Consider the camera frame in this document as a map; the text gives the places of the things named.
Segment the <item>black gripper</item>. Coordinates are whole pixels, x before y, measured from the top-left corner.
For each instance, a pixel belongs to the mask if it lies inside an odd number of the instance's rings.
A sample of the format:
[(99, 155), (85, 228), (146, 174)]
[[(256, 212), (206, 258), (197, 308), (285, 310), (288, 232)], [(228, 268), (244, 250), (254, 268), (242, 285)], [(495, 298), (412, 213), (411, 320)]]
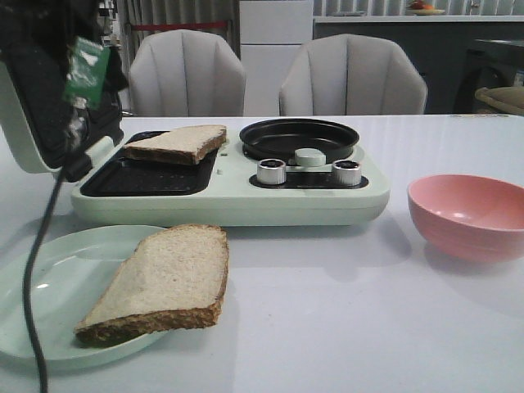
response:
[(79, 146), (85, 120), (80, 111), (96, 110), (104, 89), (120, 93), (128, 83), (115, 46), (104, 43), (97, 1), (3, 1), (1, 53), (38, 46), (60, 62), (65, 74), (63, 99), (74, 115), (67, 127), (67, 152)]

